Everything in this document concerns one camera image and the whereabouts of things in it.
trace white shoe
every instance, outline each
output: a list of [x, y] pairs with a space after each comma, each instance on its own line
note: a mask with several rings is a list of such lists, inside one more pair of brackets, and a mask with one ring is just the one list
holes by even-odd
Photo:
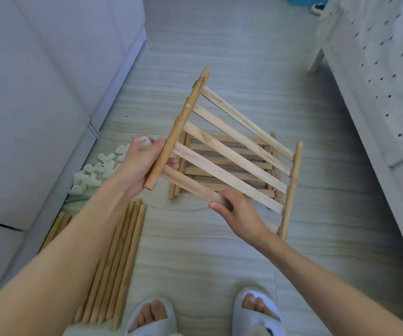
[[325, 6], [326, 5], [324, 3], [315, 3], [311, 7], [311, 13], [316, 16], [320, 16], [322, 15]]
[[[248, 294], [252, 294], [255, 298], [261, 298], [273, 316], [242, 308], [243, 301]], [[283, 336], [284, 329], [276, 302], [269, 294], [257, 288], [248, 287], [240, 290], [234, 300], [231, 331], [232, 336], [265, 334]]]
[[[167, 318], [151, 322], [150, 324], [137, 328], [131, 333], [128, 333], [136, 317], [141, 312], [142, 306], [147, 303], [151, 304], [153, 301], [160, 301], [164, 305]], [[177, 332], [178, 330], [176, 327], [175, 311], [173, 309], [172, 303], [170, 302], [170, 300], [163, 296], [155, 295], [138, 304], [138, 306], [131, 314], [130, 319], [128, 320], [127, 330], [125, 334], [128, 336], [169, 336]]]

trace person's right arm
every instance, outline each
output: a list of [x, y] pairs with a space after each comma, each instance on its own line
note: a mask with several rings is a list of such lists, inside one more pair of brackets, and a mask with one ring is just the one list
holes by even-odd
[[210, 208], [281, 271], [333, 335], [403, 335], [403, 322], [398, 317], [268, 230], [241, 193], [227, 189], [220, 194], [234, 210], [230, 212], [219, 203], [211, 203]]

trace forearm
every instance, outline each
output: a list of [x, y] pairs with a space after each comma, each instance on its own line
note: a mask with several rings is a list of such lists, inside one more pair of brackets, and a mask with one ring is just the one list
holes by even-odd
[[0, 336], [64, 332], [129, 200], [113, 182], [104, 183], [58, 237], [0, 291]]
[[268, 233], [256, 245], [292, 283], [333, 335], [403, 335], [403, 322]]

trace blue box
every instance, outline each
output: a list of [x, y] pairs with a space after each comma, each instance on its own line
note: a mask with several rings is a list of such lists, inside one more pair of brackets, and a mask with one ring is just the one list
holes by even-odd
[[291, 4], [297, 6], [307, 6], [310, 7], [313, 4], [322, 3], [327, 4], [329, 0], [290, 0]]

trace floor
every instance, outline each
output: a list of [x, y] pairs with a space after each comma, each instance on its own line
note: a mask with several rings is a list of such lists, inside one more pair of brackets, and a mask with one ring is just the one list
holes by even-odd
[[[315, 75], [306, 73], [317, 18], [287, 0], [144, 4], [148, 41], [88, 162], [134, 134], [168, 135], [208, 65], [210, 89], [261, 128], [275, 130], [289, 148], [304, 141], [288, 243], [403, 319], [402, 237], [327, 65]], [[148, 210], [124, 325], [141, 300], [161, 294], [173, 302], [181, 333], [228, 335], [235, 294], [257, 285], [277, 299], [287, 335], [329, 334], [279, 271], [203, 200], [183, 192], [170, 202], [168, 188], [160, 180], [153, 192], [141, 194]], [[81, 206], [66, 209], [77, 212]], [[277, 214], [258, 203], [256, 208], [277, 226]], [[124, 329], [111, 334], [123, 335]], [[108, 330], [74, 326], [66, 335]]]

